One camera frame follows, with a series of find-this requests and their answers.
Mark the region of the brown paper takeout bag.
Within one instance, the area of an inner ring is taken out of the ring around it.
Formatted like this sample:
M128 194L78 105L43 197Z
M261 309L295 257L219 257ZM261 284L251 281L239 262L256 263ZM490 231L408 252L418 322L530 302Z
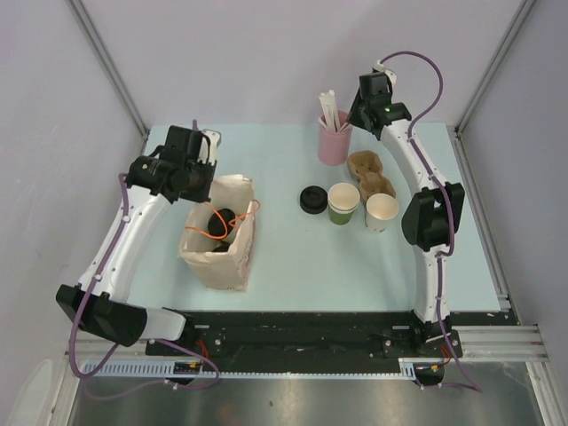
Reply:
M207 231L209 218L224 208L236 214L233 231L225 238L211 237ZM211 186L210 201L192 208L185 221L177 254L206 288L234 291L247 288L259 209L253 180L241 174L216 178ZM213 253L212 249L223 241L230 244L229 250Z

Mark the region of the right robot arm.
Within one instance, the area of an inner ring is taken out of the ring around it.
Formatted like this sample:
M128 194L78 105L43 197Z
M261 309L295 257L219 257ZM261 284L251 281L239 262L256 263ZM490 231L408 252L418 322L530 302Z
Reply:
M401 218L402 233L416 259L409 344L416 354L429 356L452 328L446 302L446 260L454 251L465 190L460 183L450 183L433 165L407 107L392 101L392 89L385 72L361 75L348 123L383 143L412 194Z

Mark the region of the black coffee cup lid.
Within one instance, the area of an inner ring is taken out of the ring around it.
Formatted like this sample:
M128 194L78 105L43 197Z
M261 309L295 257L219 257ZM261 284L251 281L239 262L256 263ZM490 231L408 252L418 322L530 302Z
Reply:
M212 249L213 253L226 253L230 248L230 244L223 241L221 244Z

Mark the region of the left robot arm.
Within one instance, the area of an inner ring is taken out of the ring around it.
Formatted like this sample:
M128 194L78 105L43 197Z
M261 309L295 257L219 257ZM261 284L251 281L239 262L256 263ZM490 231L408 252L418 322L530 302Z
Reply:
M122 201L88 269L74 286L61 285L56 302L83 331L121 346L165 339L176 354L190 352L195 332L185 317L169 309L129 304L130 287L154 228L178 200L202 203L217 167L221 135L172 125L165 141L140 155L119 176Z

